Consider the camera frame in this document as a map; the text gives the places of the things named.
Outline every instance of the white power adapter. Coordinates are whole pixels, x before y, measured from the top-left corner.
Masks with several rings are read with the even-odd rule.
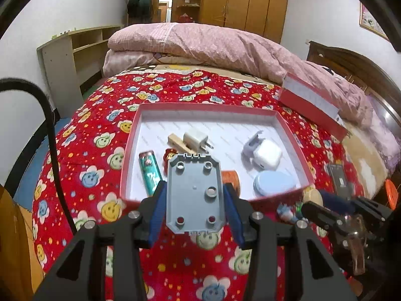
[[[271,140],[265,139],[253,152],[253,161],[265,170],[275,170],[280,162],[282,151]]]
[[[184,133],[183,141],[190,149],[193,149],[198,153],[201,152],[209,153],[206,150],[206,146],[212,149],[213,147],[209,145],[207,139],[208,139],[207,135],[205,135],[204,133],[200,132],[195,128],[191,128],[186,133]]]

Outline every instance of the wooden bed frame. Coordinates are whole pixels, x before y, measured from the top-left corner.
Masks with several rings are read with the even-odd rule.
[[[401,90],[396,83],[367,57],[344,48],[329,47],[311,41],[307,61],[332,69],[347,81],[361,88],[392,134],[401,138]],[[390,178],[397,190],[401,188],[400,165]],[[375,200],[386,203],[385,188]]]

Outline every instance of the round wooden object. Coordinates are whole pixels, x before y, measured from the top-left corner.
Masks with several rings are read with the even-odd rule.
[[[239,177],[236,171],[221,171],[223,184],[231,183],[234,190],[237,192],[237,196],[241,193],[241,186],[239,184]]]
[[[315,204],[323,207],[323,199],[318,189],[310,189],[309,191],[305,192],[304,203],[306,203],[307,201],[312,201]]]

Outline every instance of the red and white box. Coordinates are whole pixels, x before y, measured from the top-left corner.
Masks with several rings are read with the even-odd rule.
[[[266,208],[266,202],[272,209],[277,207],[273,203],[292,204],[299,201],[302,190],[314,182],[300,146],[277,111],[234,105],[144,103],[139,106],[132,121],[122,166],[119,193],[129,210],[137,208],[147,197],[139,153],[154,151],[163,180],[166,180],[163,155],[167,148],[171,148],[167,143],[168,135],[175,133],[182,138],[191,127],[208,135],[208,142],[214,146],[210,154],[220,161],[223,171],[237,172],[240,198],[249,200],[255,209]],[[277,198],[264,197],[254,191],[253,180],[259,172],[243,159],[241,153],[243,145],[259,130],[282,150],[277,171],[291,175],[296,182],[292,189],[278,194]]]
[[[348,134],[332,98],[297,76],[287,73],[278,100],[342,141]]]

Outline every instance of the green lighter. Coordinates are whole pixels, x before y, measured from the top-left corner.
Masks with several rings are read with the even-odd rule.
[[[153,151],[148,150],[147,152],[140,153],[139,164],[141,165],[146,191],[149,196],[153,196],[159,181],[162,179]]]

